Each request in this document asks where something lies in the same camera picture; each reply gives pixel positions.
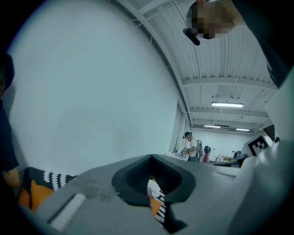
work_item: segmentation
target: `man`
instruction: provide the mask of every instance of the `man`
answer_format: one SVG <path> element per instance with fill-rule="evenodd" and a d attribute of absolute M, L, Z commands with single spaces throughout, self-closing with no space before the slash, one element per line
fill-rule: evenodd
<path fill-rule="evenodd" d="M 192 132 L 186 132 L 185 138 L 188 140 L 188 143 L 190 144 L 190 148 L 187 149 L 187 152 L 189 154 L 188 161 L 190 162 L 196 162 L 198 160 L 198 157 L 196 157 L 196 142 L 195 139 L 192 136 Z"/>
<path fill-rule="evenodd" d="M 237 25 L 247 25 L 257 38 L 267 60 L 273 82 L 279 88 L 294 59 L 288 35 L 290 10 L 287 4 L 256 0 L 196 0 L 187 14 L 188 29 L 197 37 L 217 38 Z"/>
<path fill-rule="evenodd" d="M 0 58 L 0 98 L 3 92 L 11 85 L 14 77 L 14 66 L 11 55 L 5 54 Z M 12 138 L 11 127 L 0 100 L 0 170 L 5 183 L 13 188 L 20 186 Z"/>

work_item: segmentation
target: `ceiling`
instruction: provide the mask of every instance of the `ceiling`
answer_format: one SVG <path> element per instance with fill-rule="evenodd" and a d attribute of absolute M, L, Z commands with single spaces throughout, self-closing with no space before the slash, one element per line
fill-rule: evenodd
<path fill-rule="evenodd" d="M 271 125 L 264 110 L 277 88 L 254 35 L 238 26 L 218 39 L 199 39 L 195 46 L 182 32 L 195 0 L 116 0 L 156 42 L 178 82 L 194 128 L 222 125 L 263 132 Z M 212 108 L 211 102 L 243 103 L 241 109 Z"/>

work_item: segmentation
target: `fluorescent light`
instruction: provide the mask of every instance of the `fluorescent light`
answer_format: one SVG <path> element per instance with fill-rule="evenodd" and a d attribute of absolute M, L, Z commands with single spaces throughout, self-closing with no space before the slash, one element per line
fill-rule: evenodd
<path fill-rule="evenodd" d="M 236 130 L 240 130 L 240 131 L 250 131 L 249 129 L 240 129 L 240 128 L 237 128 Z"/>
<path fill-rule="evenodd" d="M 221 127 L 218 127 L 218 126 L 209 126 L 209 125 L 204 125 L 205 127 L 213 127 L 213 128 L 221 128 Z"/>
<path fill-rule="evenodd" d="M 242 108 L 243 104 L 212 102 L 211 106 Z"/>

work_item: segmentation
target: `person in white shirt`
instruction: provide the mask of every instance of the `person in white shirt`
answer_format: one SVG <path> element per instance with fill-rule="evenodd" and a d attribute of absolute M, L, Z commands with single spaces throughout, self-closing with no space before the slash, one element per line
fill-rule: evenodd
<path fill-rule="evenodd" d="M 188 143 L 190 144 L 190 148 L 187 149 L 187 153 L 190 155 L 188 161 L 190 162 L 196 162 L 198 160 L 198 157 L 196 157 L 196 141 L 192 136 L 192 132 L 186 132 L 185 138 L 188 140 Z"/>

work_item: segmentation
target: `ceiling light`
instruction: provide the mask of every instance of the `ceiling light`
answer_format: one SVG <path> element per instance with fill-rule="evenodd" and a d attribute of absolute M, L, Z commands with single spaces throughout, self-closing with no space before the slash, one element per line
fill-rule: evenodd
<path fill-rule="evenodd" d="M 211 106 L 242 108 L 243 104 L 212 102 Z"/>
<path fill-rule="evenodd" d="M 249 129 L 240 129 L 240 128 L 237 128 L 236 130 L 240 130 L 240 131 L 250 131 Z"/>
<path fill-rule="evenodd" d="M 204 127 L 221 128 L 221 127 L 218 127 L 218 126 L 209 126 L 209 125 L 204 125 Z"/>

